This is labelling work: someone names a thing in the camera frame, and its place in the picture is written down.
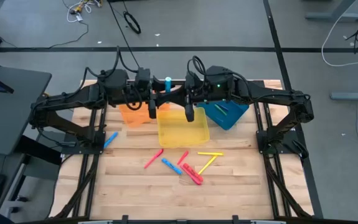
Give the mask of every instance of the blue plastic container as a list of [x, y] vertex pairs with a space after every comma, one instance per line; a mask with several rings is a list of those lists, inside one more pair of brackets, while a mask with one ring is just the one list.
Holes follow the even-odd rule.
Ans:
[[[217, 109], [215, 105], [219, 106], [226, 115]], [[215, 121], [224, 130], [229, 130], [249, 108], [248, 105], [238, 105], [233, 101], [219, 101], [208, 104], [198, 103], [197, 107], [204, 108], [206, 116]]]

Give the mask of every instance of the yellow marker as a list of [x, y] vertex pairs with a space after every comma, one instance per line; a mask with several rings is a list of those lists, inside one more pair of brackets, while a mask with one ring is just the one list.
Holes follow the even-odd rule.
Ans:
[[198, 155], [222, 156], [222, 152], [198, 152]]
[[217, 156], [214, 156], [210, 159], [210, 161], [204, 166], [204, 168], [202, 168], [198, 174], [201, 174], [215, 159], [217, 158]]

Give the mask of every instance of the orange bin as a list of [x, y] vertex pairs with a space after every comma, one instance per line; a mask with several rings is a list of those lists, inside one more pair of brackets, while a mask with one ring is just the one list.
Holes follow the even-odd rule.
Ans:
[[[157, 110], [159, 111], [167, 111], [170, 109], [169, 103], [164, 103]], [[151, 121], [148, 114], [148, 105], [143, 103], [140, 109], [134, 111], [128, 108], [126, 105], [119, 105], [119, 110], [121, 111], [123, 121], [130, 128], [136, 128], [143, 123], [148, 123]]]

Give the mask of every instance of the wooden tabletop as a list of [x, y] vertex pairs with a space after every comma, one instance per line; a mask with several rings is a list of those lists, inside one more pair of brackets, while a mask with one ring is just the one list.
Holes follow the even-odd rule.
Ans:
[[[279, 80], [264, 82], [266, 87], [281, 89]], [[95, 80], [85, 82], [86, 85], [92, 83]], [[174, 104], [171, 109], [183, 110]], [[285, 106], [270, 105], [270, 111], [274, 124], [288, 114]], [[90, 110], [78, 108], [72, 120], [86, 126], [89, 118]], [[264, 114], [262, 118], [264, 127], [267, 127]], [[120, 111], [109, 106], [106, 135], [109, 137], [115, 131], [119, 134], [100, 157], [91, 218], [119, 220], [122, 215], [129, 215], [132, 220], [227, 220], [232, 219], [232, 215], [238, 215], [240, 219], [273, 218], [265, 166], [257, 149], [257, 121], [253, 105], [228, 131], [209, 118], [207, 122], [209, 142], [165, 149], [163, 156], [144, 169], [145, 163], [161, 148], [156, 120], [138, 128], [129, 128], [124, 124]], [[161, 162], [165, 157], [175, 164], [185, 151], [189, 151], [189, 155], [184, 162], [196, 171], [210, 159], [210, 156], [200, 156], [197, 152], [223, 152], [224, 156], [216, 158], [202, 173], [204, 183], [196, 185], [187, 174], [177, 175]], [[280, 158], [288, 190], [305, 211], [313, 214], [299, 157], [282, 154]], [[81, 161], [81, 155], [72, 156], [62, 166], [51, 216], [62, 209], [75, 191]], [[284, 214], [277, 188], [276, 194], [280, 214]]]

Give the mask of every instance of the floor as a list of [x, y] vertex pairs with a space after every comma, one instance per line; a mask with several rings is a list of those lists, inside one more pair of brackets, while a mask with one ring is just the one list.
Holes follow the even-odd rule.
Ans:
[[[60, 0], [0, 1], [0, 36], [17, 47], [48, 47], [76, 39], [86, 31], [84, 25], [66, 21], [67, 10]], [[332, 10], [339, 1], [269, 2], [281, 47], [315, 48], [318, 52], [332, 23], [307, 21], [304, 15], [308, 11]], [[117, 11], [124, 10], [121, 2], [112, 5]], [[133, 33], [118, 16], [132, 47], [274, 47], [263, 1], [147, 0], [127, 1], [126, 5], [143, 31], [140, 35]], [[349, 12], [358, 12], [358, 1]], [[92, 47], [125, 46], [108, 5], [99, 9], [94, 7], [91, 14], [83, 14], [83, 19], [89, 25], [88, 34], [78, 42], [61, 46], [71, 47], [70, 52], [0, 53], [0, 65], [50, 72], [53, 75], [47, 88], [50, 94], [74, 91], [86, 66], [93, 70], [107, 69], [115, 58], [114, 52], [84, 52], [79, 47], [91, 50]], [[343, 36], [351, 35], [357, 28], [358, 23], [338, 24], [326, 47], [350, 48]], [[272, 51], [134, 54], [139, 64], [150, 68], [158, 78], [183, 78], [187, 60], [197, 55], [206, 66], [222, 65], [248, 79], [282, 80], [276, 53]], [[325, 218], [358, 220], [356, 104], [329, 98], [331, 91], [358, 91], [358, 65], [330, 67], [323, 62], [320, 53], [284, 53], [283, 56], [292, 87], [312, 96], [316, 118], [303, 125], [303, 129], [323, 215]], [[123, 58], [130, 67], [135, 66], [130, 54], [123, 53]], [[358, 61], [358, 54], [326, 53], [326, 58], [331, 63], [348, 63]], [[72, 112], [63, 111], [62, 116], [70, 118]], [[30, 130], [26, 134], [36, 137]], [[33, 201], [50, 198], [50, 192], [43, 192], [33, 195]], [[26, 215], [27, 219], [46, 216], [41, 212]]]

